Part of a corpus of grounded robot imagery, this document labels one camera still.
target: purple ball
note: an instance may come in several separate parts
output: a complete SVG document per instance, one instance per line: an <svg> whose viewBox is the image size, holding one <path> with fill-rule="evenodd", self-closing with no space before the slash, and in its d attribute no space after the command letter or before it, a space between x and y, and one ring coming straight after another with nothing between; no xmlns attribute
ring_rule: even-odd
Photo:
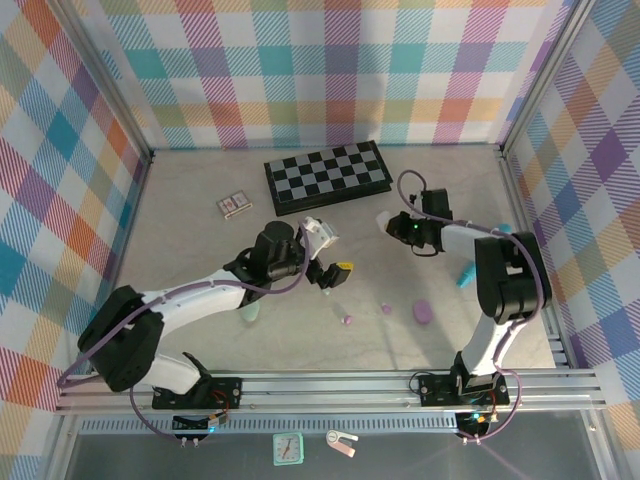
<svg viewBox="0 0 640 480"><path fill-rule="evenodd" d="M433 310L426 300L418 300L413 304L413 316L420 325L426 325L433 320Z"/></svg>

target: clock face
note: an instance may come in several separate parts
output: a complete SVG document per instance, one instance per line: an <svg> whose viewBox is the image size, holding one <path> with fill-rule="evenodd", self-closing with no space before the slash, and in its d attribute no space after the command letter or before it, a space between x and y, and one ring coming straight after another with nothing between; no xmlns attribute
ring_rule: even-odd
<svg viewBox="0 0 640 480"><path fill-rule="evenodd" d="M273 436L273 464L298 465L304 460L301 433L278 433Z"/></svg>

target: chessboard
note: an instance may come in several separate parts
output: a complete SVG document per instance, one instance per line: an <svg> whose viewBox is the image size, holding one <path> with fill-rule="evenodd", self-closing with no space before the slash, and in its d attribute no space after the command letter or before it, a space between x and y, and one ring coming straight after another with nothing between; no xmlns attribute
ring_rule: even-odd
<svg viewBox="0 0 640 480"><path fill-rule="evenodd" d="M373 140L264 164L277 216L391 191Z"/></svg>

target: plaid wall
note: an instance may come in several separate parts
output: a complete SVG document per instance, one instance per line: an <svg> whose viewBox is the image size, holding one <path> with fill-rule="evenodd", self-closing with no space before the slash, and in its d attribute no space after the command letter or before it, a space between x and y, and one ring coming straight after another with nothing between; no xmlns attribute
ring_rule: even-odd
<svg viewBox="0 0 640 480"><path fill-rule="evenodd" d="M32 479L143 164L45 0L0 12L0 479Z"/></svg>
<svg viewBox="0 0 640 480"><path fill-rule="evenodd" d="M509 133L509 129L515 122L518 114L520 113L520 108L524 103L526 96L529 94L529 90L531 90L531 86L540 71L540 68L544 65L544 61L547 59L547 56L551 52L551 47L553 47L553 42L556 40L560 29L564 25L569 12L571 11L571 7L575 4L576 0L563 0L562 6L558 10L556 14L556 18L553 20L551 27L549 28L547 35L544 37L544 41L540 46L540 50L538 50L538 54L536 55L535 60L531 64L529 68L529 72L525 77L524 82L520 85L520 90L518 90L518 95L514 100L511 108L509 109L509 114L507 115L507 120L502 125L500 129L500 133L497 138L497 143L502 144L507 134Z"/></svg>
<svg viewBox="0 0 640 480"><path fill-rule="evenodd" d="M569 1L73 3L149 143L197 148L494 142Z"/></svg>
<svg viewBox="0 0 640 480"><path fill-rule="evenodd" d="M511 162L581 366L640 476L640 2L600 0Z"/></svg>

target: teal object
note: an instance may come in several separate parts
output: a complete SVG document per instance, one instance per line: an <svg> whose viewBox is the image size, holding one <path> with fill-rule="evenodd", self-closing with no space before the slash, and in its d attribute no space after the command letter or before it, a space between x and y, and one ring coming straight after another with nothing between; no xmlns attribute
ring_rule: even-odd
<svg viewBox="0 0 640 480"><path fill-rule="evenodd" d="M497 228L503 233L511 233L511 225L507 223L501 223ZM469 285L475 278L476 264L475 262L470 262L469 265L467 265L467 268L464 269L464 272L462 272L462 275L460 275L460 278L456 282L456 285L458 285L458 287L460 288L464 288Z"/></svg>
<svg viewBox="0 0 640 480"><path fill-rule="evenodd" d="M253 302L249 305L245 305L238 311L245 322L255 322L258 318L258 313L260 313L260 302Z"/></svg>
<svg viewBox="0 0 640 480"><path fill-rule="evenodd" d="M273 464L300 465L304 462L304 440L302 433L276 433L273 436Z"/></svg>

